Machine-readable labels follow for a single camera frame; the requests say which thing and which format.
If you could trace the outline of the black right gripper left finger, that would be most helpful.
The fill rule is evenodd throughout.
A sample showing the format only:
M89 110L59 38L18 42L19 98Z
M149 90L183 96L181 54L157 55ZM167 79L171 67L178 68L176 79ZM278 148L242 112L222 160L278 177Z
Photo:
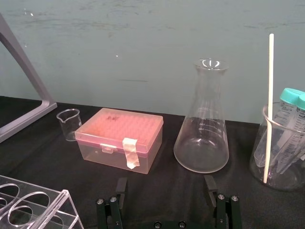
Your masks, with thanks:
M108 199L98 198L96 200L96 215L98 229L122 229L122 216L124 202L127 197L128 179L119 178L115 194Z

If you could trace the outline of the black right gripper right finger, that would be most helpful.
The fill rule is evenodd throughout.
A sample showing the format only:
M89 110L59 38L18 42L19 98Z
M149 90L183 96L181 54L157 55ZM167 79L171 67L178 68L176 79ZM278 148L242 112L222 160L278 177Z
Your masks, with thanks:
M225 195L218 191L211 175L204 175L205 200L215 220L215 229L241 229L242 218L240 198L237 195Z

